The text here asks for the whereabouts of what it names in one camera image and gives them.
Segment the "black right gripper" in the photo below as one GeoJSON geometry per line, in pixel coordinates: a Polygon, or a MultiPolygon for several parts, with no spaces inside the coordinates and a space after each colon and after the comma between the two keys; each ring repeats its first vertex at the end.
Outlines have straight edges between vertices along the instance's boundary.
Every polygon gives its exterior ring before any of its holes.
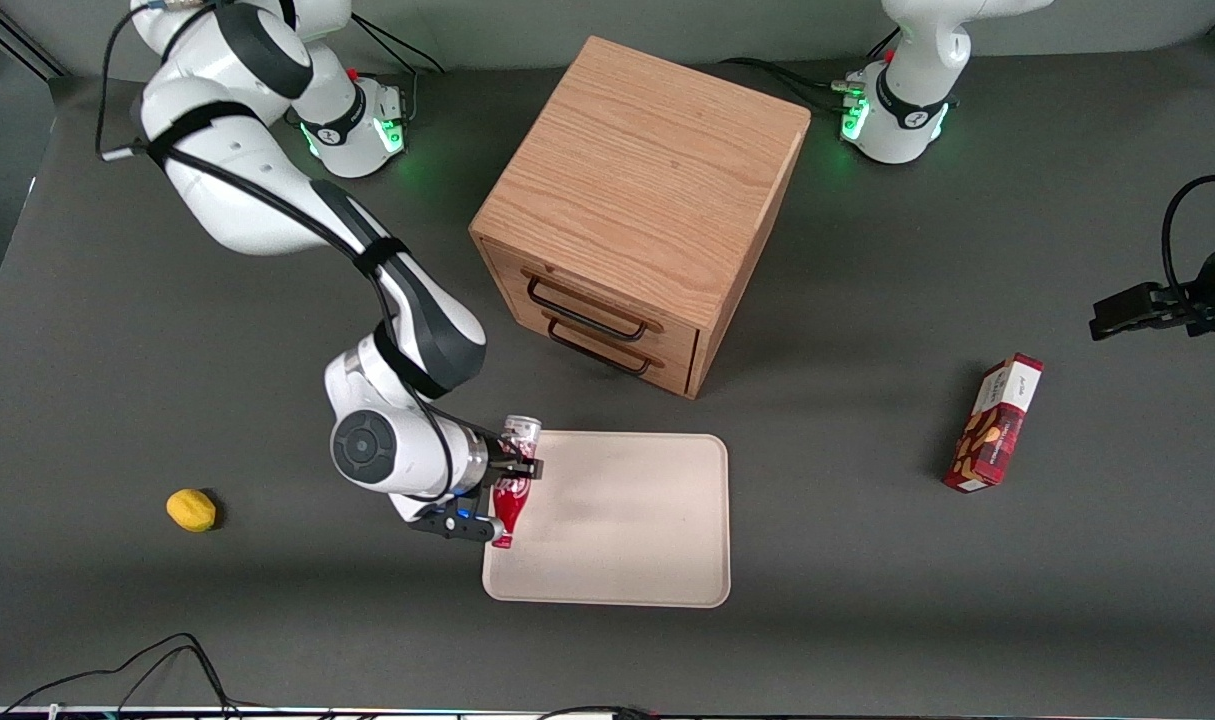
{"type": "Polygon", "coordinates": [[[467,464],[462,471],[462,497],[474,498],[485,487],[515,480],[539,480],[543,461],[529,457],[529,440],[516,433],[462,429],[467,438],[467,464]]]}

